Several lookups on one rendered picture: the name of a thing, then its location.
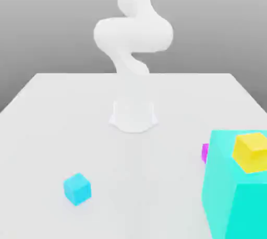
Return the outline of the small blue cube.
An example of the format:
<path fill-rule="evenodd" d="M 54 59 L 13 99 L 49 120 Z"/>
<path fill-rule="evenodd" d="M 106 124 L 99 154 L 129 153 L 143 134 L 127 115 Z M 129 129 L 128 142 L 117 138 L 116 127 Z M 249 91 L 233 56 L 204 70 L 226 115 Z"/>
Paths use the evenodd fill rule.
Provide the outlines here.
<path fill-rule="evenodd" d="M 63 183 L 66 198 L 77 206 L 92 196 L 91 183 L 81 174 L 77 173 Z"/>

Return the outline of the large turquoise box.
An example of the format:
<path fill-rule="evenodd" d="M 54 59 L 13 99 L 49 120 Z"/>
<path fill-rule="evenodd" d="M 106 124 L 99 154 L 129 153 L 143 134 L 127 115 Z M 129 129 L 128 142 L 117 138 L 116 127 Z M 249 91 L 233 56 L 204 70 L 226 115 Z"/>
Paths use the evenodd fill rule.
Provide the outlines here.
<path fill-rule="evenodd" d="M 247 174 L 232 158 L 237 135 L 211 132 L 202 204 L 212 239 L 267 239 L 267 171 Z"/>

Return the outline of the small yellow cube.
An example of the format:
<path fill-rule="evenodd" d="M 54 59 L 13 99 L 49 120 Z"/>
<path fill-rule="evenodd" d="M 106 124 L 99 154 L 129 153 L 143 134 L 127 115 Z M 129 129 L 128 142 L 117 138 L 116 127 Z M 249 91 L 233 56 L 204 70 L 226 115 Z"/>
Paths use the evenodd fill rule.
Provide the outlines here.
<path fill-rule="evenodd" d="M 237 135 L 232 157 L 247 174 L 267 171 L 267 137 L 260 132 Z"/>

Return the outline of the small magenta cube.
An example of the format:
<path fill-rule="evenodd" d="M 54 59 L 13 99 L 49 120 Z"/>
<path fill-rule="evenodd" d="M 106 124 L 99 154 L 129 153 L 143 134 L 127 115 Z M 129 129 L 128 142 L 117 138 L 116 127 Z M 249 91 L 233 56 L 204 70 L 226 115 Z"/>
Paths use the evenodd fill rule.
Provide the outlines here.
<path fill-rule="evenodd" d="M 204 163 L 207 162 L 207 155 L 209 150 L 209 144 L 203 144 L 202 145 L 202 152 L 201 152 L 201 158 Z"/>

